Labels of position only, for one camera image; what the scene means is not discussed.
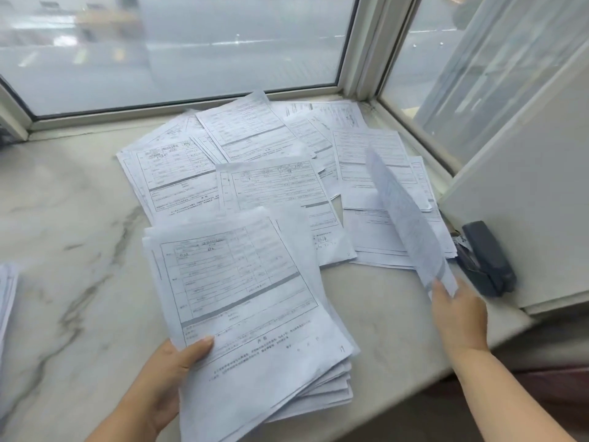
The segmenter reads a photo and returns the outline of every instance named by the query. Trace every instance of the black stapler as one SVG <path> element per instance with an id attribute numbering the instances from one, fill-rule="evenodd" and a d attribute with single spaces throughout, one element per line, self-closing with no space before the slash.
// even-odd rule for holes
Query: black stapler
<path id="1" fill-rule="evenodd" d="M 454 237 L 460 268 L 484 297 L 501 297 L 512 292 L 517 277 L 497 239 L 485 222 L 462 227 L 463 236 Z"/>

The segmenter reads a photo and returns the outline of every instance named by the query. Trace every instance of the street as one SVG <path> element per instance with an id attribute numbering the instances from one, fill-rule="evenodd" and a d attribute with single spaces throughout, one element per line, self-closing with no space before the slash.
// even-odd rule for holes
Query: street
<path id="1" fill-rule="evenodd" d="M 2 77 L 39 116 L 326 85 L 353 3 L 139 1 L 144 40 L 0 48 Z M 422 1 L 394 68 L 402 108 L 420 105 L 460 41 L 452 9 Z"/>

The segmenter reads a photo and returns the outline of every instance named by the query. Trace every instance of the glass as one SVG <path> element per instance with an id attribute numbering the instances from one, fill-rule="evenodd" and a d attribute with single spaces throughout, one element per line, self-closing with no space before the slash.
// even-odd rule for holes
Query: glass
<path id="1" fill-rule="evenodd" d="M 421 0 L 381 99 L 466 164 L 589 37 L 589 0 Z"/>
<path id="2" fill-rule="evenodd" d="M 355 0 L 0 0 L 0 75 L 39 117 L 337 82 Z"/>

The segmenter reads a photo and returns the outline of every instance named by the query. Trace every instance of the marble surface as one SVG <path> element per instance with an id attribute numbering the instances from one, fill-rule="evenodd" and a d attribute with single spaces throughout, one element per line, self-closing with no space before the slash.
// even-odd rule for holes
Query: marble surface
<path id="1" fill-rule="evenodd" d="M 167 337 L 141 251 L 148 222 L 114 157 L 162 122 L 45 133 L 0 151 L 0 260 L 22 267 L 0 375 L 4 442 L 83 440 Z M 334 440 L 449 370 L 416 274 L 347 263 L 322 276 L 362 349 L 355 398 L 248 440 Z M 529 323 L 490 304 L 493 344 Z M 176 421 L 159 438 L 179 439 Z"/>

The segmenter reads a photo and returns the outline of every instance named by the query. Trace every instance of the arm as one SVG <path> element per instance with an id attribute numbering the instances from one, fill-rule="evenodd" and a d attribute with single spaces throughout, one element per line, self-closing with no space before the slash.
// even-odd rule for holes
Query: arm
<path id="1" fill-rule="evenodd" d="M 155 442 L 178 414 L 178 387 L 213 347 L 206 337 L 178 351 L 169 339 L 156 349 L 114 411 L 86 442 Z"/>
<path id="2" fill-rule="evenodd" d="M 433 318 L 485 442 L 574 442 L 487 346 L 487 306 L 465 282 L 433 286 Z"/>

